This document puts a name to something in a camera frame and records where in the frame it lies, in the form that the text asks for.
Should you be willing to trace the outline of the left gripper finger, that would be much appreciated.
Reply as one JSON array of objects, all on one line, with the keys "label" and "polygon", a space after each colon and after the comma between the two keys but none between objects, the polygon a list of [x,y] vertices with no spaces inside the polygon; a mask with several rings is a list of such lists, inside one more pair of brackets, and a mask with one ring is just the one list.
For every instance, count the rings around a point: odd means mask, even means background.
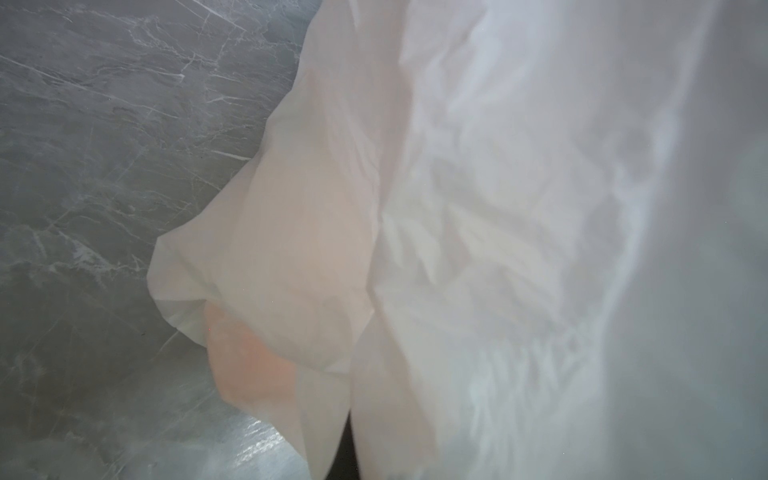
[{"label": "left gripper finger", "polygon": [[345,427],[326,480],[360,480],[360,470],[352,429],[351,416]]}]

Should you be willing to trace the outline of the white plastic bag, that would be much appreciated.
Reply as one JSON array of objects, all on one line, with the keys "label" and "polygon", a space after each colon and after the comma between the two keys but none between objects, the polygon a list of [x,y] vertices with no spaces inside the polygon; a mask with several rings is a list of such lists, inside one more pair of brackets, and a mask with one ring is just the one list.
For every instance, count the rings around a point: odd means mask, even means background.
[{"label": "white plastic bag", "polygon": [[325,1],[148,287],[316,479],[763,479],[767,5]]}]

